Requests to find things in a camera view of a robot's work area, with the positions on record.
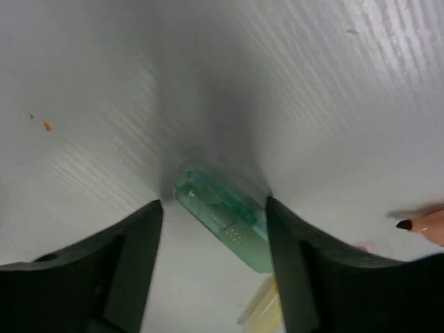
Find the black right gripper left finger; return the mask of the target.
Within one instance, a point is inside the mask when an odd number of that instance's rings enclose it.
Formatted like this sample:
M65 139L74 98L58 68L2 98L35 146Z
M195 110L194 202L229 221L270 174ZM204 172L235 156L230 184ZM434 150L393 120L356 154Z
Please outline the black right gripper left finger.
M1 331L139 332L162 221L155 200L33 262L1 266Z

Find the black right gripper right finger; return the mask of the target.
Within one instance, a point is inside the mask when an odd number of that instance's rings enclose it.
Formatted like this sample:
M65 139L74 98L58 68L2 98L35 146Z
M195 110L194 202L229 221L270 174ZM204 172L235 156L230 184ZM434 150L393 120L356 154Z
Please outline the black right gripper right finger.
M401 262L350 246L273 197L271 257L288 332L442 332L443 256Z

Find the yellow highlighter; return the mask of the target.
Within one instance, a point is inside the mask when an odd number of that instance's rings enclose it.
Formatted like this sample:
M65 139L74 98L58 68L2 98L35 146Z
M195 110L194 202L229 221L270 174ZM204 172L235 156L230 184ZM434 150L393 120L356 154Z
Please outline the yellow highlighter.
M237 320L242 332L272 333L283 325L278 285L268 276Z

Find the green highlighter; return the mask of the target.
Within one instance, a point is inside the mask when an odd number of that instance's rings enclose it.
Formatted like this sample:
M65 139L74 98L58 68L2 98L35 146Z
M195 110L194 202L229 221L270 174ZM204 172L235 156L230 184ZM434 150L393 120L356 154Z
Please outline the green highlighter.
M266 195L226 165L186 161L173 184L175 199L248 267L272 273Z

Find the fat orange-tipped crayon pencil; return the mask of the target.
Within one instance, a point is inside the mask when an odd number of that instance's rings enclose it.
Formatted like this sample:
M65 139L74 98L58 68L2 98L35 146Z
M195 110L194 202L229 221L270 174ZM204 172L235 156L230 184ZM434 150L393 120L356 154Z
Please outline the fat orange-tipped crayon pencil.
M410 219L398 222L396 228L421 234L429 242L443 247L443 204L417 211Z

